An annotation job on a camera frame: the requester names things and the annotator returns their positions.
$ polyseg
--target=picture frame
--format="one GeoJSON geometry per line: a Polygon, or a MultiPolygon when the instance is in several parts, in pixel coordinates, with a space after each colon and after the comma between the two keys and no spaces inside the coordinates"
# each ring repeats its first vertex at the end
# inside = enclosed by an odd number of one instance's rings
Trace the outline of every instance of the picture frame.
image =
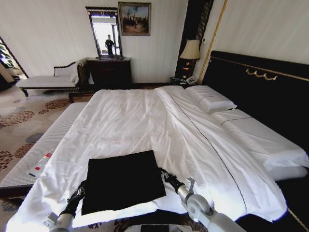
{"type": "Polygon", "coordinates": [[[118,2],[122,35],[150,36],[151,3],[118,2]]]}

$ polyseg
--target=black headboard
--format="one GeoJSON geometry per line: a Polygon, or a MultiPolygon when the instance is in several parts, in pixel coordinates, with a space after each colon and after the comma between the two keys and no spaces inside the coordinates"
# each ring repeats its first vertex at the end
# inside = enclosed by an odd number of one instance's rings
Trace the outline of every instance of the black headboard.
{"type": "Polygon", "coordinates": [[[306,64],[212,51],[202,84],[309,152],[308,77],[306,64]]]}

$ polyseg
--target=patterned carpet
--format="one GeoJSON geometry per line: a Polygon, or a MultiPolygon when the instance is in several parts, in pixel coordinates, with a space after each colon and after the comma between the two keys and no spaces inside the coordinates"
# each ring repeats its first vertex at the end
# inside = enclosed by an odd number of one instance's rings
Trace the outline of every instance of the patterned carpet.
{"type": "MultiPolygon", "coordinates": [[[[68,92],[65,91],[29,90],[28,92],[28,98],[16,86],[0,92],[0,181],[70,104],[68,92]]],[[[76,102],[84,102],[90,98],[74,99],[76,102]]],[[[18,207],[0,200],[0,232],[5,231],[7,221],[17,210],[18,207]]],[[[190,220],[188,215],[167,212],[159,217],[151,216],[151,221],[162,222],[170,218],[173,218],[172,221],[175,222],[173,224],[189,225],[195,231],[205,231],[201,225],[190,220]]],[[[74,231],[123,232],[131,225],[147,224],[148,219],[148,216],[123,218],[77,228],[74,231]]]]}

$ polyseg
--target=table lamp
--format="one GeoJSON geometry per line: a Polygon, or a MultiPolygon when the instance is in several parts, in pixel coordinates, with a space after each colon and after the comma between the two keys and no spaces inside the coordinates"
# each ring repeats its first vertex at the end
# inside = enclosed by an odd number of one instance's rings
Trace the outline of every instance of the table lamp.
{"type": "Polygon", "coordinates": [[[188,40],[183,53],[180,55],[179,58],[187,59],[188,61],[183,66],[183,70],[185,71],[185,75],[183,78],[187,78],[187,75],[192,74],[192,61],[199,59],[199,40],[188,40]]]}

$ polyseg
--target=telephone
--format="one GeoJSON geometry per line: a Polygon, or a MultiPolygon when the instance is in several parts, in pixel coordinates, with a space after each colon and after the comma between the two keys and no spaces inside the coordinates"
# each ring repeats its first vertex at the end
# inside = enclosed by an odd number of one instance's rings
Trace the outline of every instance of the telephone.
{"type": "Polygon", "coordinates": [[[194,76],[191,76],[188,79],[186,79],[186,83],[188,83],[189,85],[194,85],[196,82],[197,80],[195,79],[194,76]]]}

